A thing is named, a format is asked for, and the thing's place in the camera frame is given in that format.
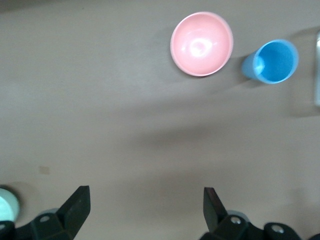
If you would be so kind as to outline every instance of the metal object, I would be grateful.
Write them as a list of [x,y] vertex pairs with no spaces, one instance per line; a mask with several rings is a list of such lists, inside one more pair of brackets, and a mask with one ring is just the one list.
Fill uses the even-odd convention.
[[285,224],[269,222],[259,229],[239,215],[229,215],[211,187],[204,188],[203,213],[209,232],[200,240],[301,240]]
[[236,211],[236,210],[227,210],[228,215],[233,215],[237,217],[243,218],[247,223],[250,223],[250,219],[247,215],[245,215],[243,212]]
[[232,222],[233,224],[241,224],[241,220],[240,220],[240,218],[238,218],[237,216],[231,217],[231,222]]
[[272,225],[271,228],[273,231],[275,231],[276,233],[279,233],[279,234],[283,234],[285,232],[285,230],[282,227],[280,227],[279,225]]
[[320,107],[320,31],[316,36],[314,104]]
[[56,213],[41,214],[19,228],[12,221],[0,221],[0,240],[73,240],[90,209],[90,188],[80,186]]

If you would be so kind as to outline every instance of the table surface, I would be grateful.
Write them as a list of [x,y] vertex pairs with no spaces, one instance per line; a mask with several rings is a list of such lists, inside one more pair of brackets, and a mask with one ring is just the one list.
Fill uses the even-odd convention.
[[[320,111],[314,107],[319,0],[2,0],[0,183],[17,225],[90,185],[77,240],[196,240],[203,188],[262,228],[320,232]],[[217,73],[173,63],[175,26],[199,11],[230,25]],[[299,51],[287,81],[240,72],[273,39]]]

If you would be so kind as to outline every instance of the small stain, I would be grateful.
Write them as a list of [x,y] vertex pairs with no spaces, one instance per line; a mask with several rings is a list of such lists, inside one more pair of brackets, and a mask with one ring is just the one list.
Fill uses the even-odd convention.
[[39,173],[43,175],[50,175],[50,167],[48,166],[39,166]]

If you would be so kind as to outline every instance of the cup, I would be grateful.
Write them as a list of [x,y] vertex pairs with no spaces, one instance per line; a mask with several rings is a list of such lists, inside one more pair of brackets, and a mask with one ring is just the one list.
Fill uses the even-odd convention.
[[265,84],[278,84],[297,69],[299,54],[296,47],[287,40],[276,39],[267,42],[250,54],[242,63],[242,73]]

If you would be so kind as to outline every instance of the screw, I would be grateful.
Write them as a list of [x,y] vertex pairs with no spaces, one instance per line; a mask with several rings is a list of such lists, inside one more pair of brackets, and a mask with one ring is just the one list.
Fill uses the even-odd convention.
[[44,222],[48,221],[49,219],[50,219],[50,217],[43,216],[42,218],[40,218],[40,223],[44,223]]
[[285,232],[285,230],[279,225],[272,225],[271,228],[278,234],[283,234]]
[[238,218],[237,216],[231,217],[231,222],[232,222],[233,224],[241,224],[241,220],[240,220],[240,218]]

